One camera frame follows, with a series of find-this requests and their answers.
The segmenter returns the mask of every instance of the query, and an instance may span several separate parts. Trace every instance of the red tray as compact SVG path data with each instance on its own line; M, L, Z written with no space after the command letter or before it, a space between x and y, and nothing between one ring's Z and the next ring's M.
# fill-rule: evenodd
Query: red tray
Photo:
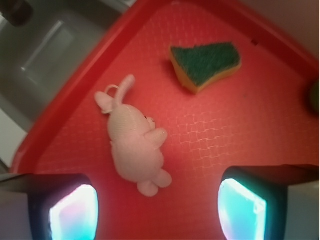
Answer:
M169 46L233 42L242 67L199 95L183 89ZM94 93L127 74L124 102L168 131L172 185L147 198L115 171ZM223 239L217 193L235 165L319 164L319 118L305 103L319 63L234 0L138 0L39 118L13 173L84 173L99 195L97 239Z

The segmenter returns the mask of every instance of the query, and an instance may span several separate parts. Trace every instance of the bunny ear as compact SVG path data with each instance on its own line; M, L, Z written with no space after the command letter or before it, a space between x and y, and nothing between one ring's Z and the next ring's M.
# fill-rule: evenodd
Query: bunny ear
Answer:
M122 104L127 92L133 87L135 81L136 79L133 75L128 75L124 78L124 80L119 85L118 91L114 96L114 108Z
M101 108L103 114L109 114L113 111L114 99L108 94L98 91L94 95L95 102Z

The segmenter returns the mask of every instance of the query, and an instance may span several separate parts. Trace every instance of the pink plush bunny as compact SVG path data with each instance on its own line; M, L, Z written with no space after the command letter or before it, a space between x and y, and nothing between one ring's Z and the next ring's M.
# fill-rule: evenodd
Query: pink plush bunny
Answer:
M133 75L127 76L119 86L109 85L105 92L94 96L103 114L110 114L108 132L111 138L114 165L121 177L137 183L143 195L153 197L159 187L166 188L170 174L163 170L164 156L160 147L168 137L163 128L156 128L154 120L145 117L138 109L122 101L135 83ZM114 98L108 91L116 88Z

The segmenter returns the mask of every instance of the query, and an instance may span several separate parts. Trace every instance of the green scouring pad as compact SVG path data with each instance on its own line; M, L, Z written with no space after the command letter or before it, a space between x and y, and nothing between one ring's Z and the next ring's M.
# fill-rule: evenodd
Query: green scouring pad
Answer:
M194 94L241 67L240 55L231 42L193 48L171 46L170 59L180 83Z

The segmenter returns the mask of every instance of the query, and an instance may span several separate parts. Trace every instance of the bunny face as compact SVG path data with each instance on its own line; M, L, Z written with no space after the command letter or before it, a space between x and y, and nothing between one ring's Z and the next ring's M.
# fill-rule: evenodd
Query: bunny face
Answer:
M108 122L109 136L112 141L132 133L144 135L155 128L156 124L151 117L145 117L141 111L126 104L117 107Z

